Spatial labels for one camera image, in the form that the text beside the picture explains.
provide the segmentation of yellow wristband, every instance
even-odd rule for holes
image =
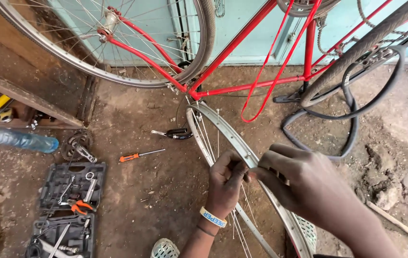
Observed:
[[[200,213],[202,214],[202,216],[204,216],[204,218],[206,218],[207,220],[209,220],[210,222],[212,222],[213,224],[224,228],[226,226],[226,220],[220,220],[219,218],[215,217],[213,214],[211,214],[210,212],[208,212],[204,207],[201,208]]]

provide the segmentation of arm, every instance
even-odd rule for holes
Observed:
[[[224,220],[239,200],[242,179],[247,182],[247,166],[232,150],[225,151],[210,168],[205,209]],[[180,253],[180,258],[207,258],[219,226],[200,216],[196,229]]]
[[[401,258],[379,219],[325,155],[273,144],[249,175],[261,180],[286,209],[341,239],[356,258]]]

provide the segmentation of white sandal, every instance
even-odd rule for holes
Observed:
[[[177,246],[167,238],[159,239],[151,250],[150,258],[177,258],[180,251]]]

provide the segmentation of red bicycle frame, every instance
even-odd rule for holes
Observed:
[[[290,5],[284,14],[284,18],[282,20],[282,23],[279,27],[279,31],[276,35],[276,38],[274,39],[273,44],[271,45],[271,49],[266,57],[266,60],[263,64],[263,66],[260,69],[259,74],[261,74],[261,71],[263,70],[264,66],[266,65],[268,58],[271,54],[271,51],[274,47],[275,42],[277,41],[277,37],[279,36],[279,33],[285,23],[285,20],[288,16],[288,13],[291,9],[291,6],[293,4],[294,0],[291,0]],[[374,15],[376,15],[381,9],[386,7],[392,0],[386,0],[381,6],[379,6],[376,10],[374,10],[370,15],[368,15],[367,19],[371,19]],[[308,82],[312,77],[320,74],[324,70],[328,69],[333,62],[330,64],[322,67],[320,70],[316,71],[315,73],[312,73],[313,68],[320,62],[322,61],[327,55],[323,54],[319,59],[317,59],[314,63],[312,63],[312,55],[313,55],[313,47],[314,47],[314,42],[315,42],[315,31],[316,31],[316,22],[313,19],[313,16],[315,15],[316,10],[318,9],[318,6],[322,0],[316,0],[314,3],[314,6],[310,12],[310,14],[307,16],[306,22],[304,23],[303,27],[301,28],[301,31],[298,34],[298,37],[296,38],[292,48],[290,49],[290,52],[287,55],[287,58],[285,59],[284,63],[282,64],[276,78],[274,80],[270,81],[265,81],[265,82],[258,82],[259,74],[258,77],[255,79],[255,81],[252,84],[246,84],[246,85],[238,85],[238,86],[232,86],[232,87],[227,87],[223,89],[215,89],[215,90],[208,90],[208,91],[201,91],[201,92],[196,92],[196,89],[198,88],[199,85],[201,85],[207,77],[214,72],[214,70],[225,60],[227,56],[230,55],[230,53],[242,42],[243,39],[247,37],[247,35],[252,32],[252,30],[266,17],[267,14],[270,13],[272,9],[274,9],[277,6],[277,1],[276,0],[268,0],[260,9],[259,11],[255,14],[255,16],[252,17],[252,19],[242,28],[242,30],[231,40],[231,42],[221,51],[218,56],[210,63],[210,65],[204,69],[200,75],[199,78],[194,82],[191,83],[190,85],[184,84],[181,85],[177,80],[175,80],[171,75],[169,75],[163,68],[161,68],[158,64],[156,64],[154,61],[152,61],[150,58],[145,56],[144,54],[140,53],[136,49],[129,47],[109,35],[106,35],[108,37],[108,41],[112,44],[115,44],[118,47],[121,47],[132,54],[142,58],[145,62],[147,62],[149,65],[154,67],[156,70],[158,70],[159,73],[161,73],[166,79],[168,79],[172,85],[174,85],[178,90],[182,92],[188,92],[188,94],[194,98],[195,100],[199,100],[201,97],[205,96],[211,96],[211,95],[218,95],[218,94],[224,94],[224,93],[229,93],[229,92],[234,92],[234,91],[242,91],[242,90],[250,90],[248,94],[247,101],[244,105],[244,108],[242,109],[242,113],[244,109],[247,106],[248,100],[250,99],[250,95],[252,94],[253,90],[257,87],[266,87],[270,86],[270,90],[268,91],[264,102],[258,111],[258,113],[255,115],[250,120],[245,120],[243,117],[242,119],[246,122],[251,122],[253,121],[262,111],[264,108],[264,105],[266,104],[266,101],[269,99],[270,94],[272,90],[274,89],[275,85],[278,84],[283,84],[283,83],[289,83],[289,82],[296,82],[296,81],[304,81]],[[173,69],[176,72],[180,72],[181,69],[177,67],[175,62],[170,58],[170,56],[162,49],[161,45],[158,44],[153,38],[151,38],[147,33],[139,29],[137,26],[132,24],[130,21],[127,19],[123,18],[120,16],[120,20],[125,23],[126,25],[132,27],[134,30],[136,30],[138,33],[143,35],[148,41],[150,41],[159,51],[160,53],[164,56],[164,58],[169,62]],[[355,28],[353,28],[349,33],[347,33],[341,40],[339,40],[336,44],[334,44],[328,51],[327,53],[330,53],[331,51],[338,49],[339,45],[344,42],[346,38],[351,36],[355,31],[357,31],[362,25],[365,24],[365,21],[360,22]],[[290,57],[293,54],[293,51],[296,48],[296,45],[298,44],[302,34],[306,31],[306,45],[305,45],[305,57],[304,57],[304,70],[303,74],[298,74],[296,76],[292,77],[287,77],[287,78],[280,78],[281,73],[283,72],[285,66],[287,65]]]

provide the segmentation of gear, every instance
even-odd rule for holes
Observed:
[[[67,139],[65,139],[64,144],[62,145],[62,157],[64,158],[64,160],[68,162],[75,162],[84,158],[78,152],[74,154],[75,147],[72,146],[74,142],[77,142],[77,144],[88,150],[91,148],[93,142],[92,135],[87,130],[80,130],[74,133],[73,135],[69,136]]]

